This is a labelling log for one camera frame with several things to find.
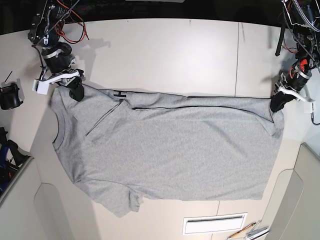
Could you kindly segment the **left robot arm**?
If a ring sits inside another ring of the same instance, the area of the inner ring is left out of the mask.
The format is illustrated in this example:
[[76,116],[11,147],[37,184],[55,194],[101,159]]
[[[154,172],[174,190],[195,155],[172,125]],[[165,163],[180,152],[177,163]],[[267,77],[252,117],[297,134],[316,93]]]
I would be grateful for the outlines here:
[[284,48],[295,54],[296,61],[275,83],[270,102],[274,113],[292,100],[310,103],[312,108],[314,100],[306,84],[312,70],[320,68],[320,4],[317,0],[283,0],[281,3],[283,20],[275,56]]

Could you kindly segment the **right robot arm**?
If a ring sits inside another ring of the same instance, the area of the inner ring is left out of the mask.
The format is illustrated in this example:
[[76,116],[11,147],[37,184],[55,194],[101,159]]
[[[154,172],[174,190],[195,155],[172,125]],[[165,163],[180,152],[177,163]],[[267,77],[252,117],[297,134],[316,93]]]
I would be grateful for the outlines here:
[[[83,18],[74,11],[78,1],[70,5],[61,0],[41,0],[27,35],[40,58],[41,73],[33,81],[32,90],[47,95],[53,84],[69,89],[69,95],[76,101],[84,98],[84,71],[73,68],[76,58],[72,45],[88,37]],[[78,40],[69,39],[63,27],[66,20],[78,24],[82,33]]]

